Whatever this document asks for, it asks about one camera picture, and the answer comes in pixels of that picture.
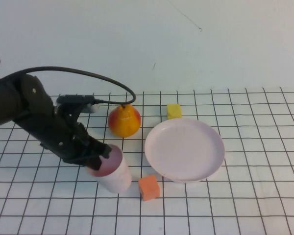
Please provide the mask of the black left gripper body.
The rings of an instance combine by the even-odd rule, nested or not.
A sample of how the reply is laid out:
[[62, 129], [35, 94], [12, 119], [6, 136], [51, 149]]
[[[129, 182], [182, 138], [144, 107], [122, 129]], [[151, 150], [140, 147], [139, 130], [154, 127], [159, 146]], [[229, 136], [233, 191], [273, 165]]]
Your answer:
[[103, 143], [90, 136], [72, 116], [54, 110], [55, 107], [24, 111], [16, 118], [16, 124], [65, 163], [86, 166], [90, 156], [98, 156], [102, 161]]

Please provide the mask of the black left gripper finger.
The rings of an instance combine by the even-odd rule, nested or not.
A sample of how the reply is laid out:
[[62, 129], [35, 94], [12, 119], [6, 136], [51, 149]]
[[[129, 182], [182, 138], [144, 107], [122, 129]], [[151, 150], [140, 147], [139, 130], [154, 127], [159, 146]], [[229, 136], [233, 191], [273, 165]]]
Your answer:
[[86, 166], [92, 170], [99, 171], [101, 165], [102, 165], [102, 161], [101, 161], [100, 157], [98, 157], [98, 156], [90, 156], [87, 159]]
[[108, 144], [103, 143], [102, 151], [100, 155], [104, 158], [109, 158], [111, 151], [112, 151], [112, 148]]

